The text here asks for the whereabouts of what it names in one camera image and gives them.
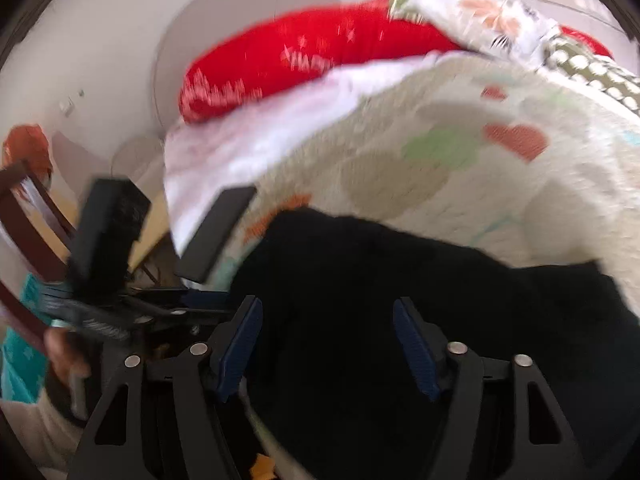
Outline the left hand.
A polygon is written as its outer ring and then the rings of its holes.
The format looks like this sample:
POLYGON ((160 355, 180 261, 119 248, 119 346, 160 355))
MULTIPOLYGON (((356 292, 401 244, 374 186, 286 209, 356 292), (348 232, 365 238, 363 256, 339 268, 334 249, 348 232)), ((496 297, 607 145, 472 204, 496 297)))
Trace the left hand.
POLYGON ((91 367, 72 341, 73 333, 63 327, 49 327, 44 333, 44 348, 56 378, 66 387, 72 376, 87 379, 91 367))

